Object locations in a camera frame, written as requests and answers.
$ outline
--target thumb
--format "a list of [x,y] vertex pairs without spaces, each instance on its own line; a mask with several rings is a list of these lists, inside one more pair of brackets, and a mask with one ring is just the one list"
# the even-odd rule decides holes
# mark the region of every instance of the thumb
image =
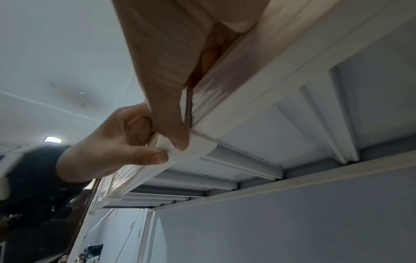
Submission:
[[120,165],[154,165],[166,163],[169,156],[161,149],[127,145],[120,149],[117,160]]

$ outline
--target dark sleeve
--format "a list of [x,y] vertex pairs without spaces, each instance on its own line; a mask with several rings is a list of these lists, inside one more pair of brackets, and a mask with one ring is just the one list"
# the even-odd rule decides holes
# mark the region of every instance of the dark sleeve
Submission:
[[66,183],[57,176],[56,163],[67,148],[45,146],[25,154],[7,175],[11,195],[0,201],[2,215],[20,214],[24,225],[38,225],[59,213],[90,183]]

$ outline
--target cable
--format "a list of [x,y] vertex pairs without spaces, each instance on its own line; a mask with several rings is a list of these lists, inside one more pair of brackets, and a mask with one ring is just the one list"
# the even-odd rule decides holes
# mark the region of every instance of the cable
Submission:
[[114,263],[117,263],[118,258],[120,257],[121,252],[123,251],[123,248],[124,248],[124,246],[125,246],[125,245],[126,245],[126,243],[127,243],[127,240],[129,240],[130,234],[131,234],[131,232],[133,231],[134,226],[136,225],[136,221],[137,221],[137,219],[139,218],[140,212],[141,212],[141,211],[139,211],[139,213],[137,214],[137,216],[136,216],[136,220],[134,221],[134,225],[133,225],[133,227],[130,229],[130,233],[129,233],[129,235],[127,236],[126,241],[124,242],[123,246],[121,247],[120,253],[118,254],[117,259],[116,259],[116,261],[115,261]]

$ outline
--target ceiling light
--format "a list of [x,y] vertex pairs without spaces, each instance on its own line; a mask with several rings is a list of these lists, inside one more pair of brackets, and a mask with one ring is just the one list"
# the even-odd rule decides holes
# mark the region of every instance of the ceiling light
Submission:
[[59,138],[55,138],[55,137],[47,137],[45,140],[44,140],[44,142],[47,142],[47,143],[61,143],[61,139],[59,139]]

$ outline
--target white cord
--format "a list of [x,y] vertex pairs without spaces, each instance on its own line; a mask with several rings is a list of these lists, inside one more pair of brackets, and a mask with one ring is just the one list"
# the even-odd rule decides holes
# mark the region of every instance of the white cord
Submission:
[[137,219],[139,218],[139,215],[140,215],[140,211],[139,211],[139,213],[138,213],[138,214],[137,214],[137,216],[136,216],[136,220],[135,220],[135,221],[134,221],[134,222],[130,225],[130,233],[129,233],[129,235],[127,236],[126,241],[124,242],[123,246],[121,247],[120,253],[118,254],[117,259],[116,259],[116,261],[115,261],[114,263],[117,263],[118,258],[120,257],[121,252],[123,251],[123,248],[124,248],[124,246],[125,246],[125,245],[126,245],[126,243],[127,243],[127,240],[129,240],[129,237],[130,237],[131,231],[133,231],[134,225],[136,224],[136,221],[137,221]]

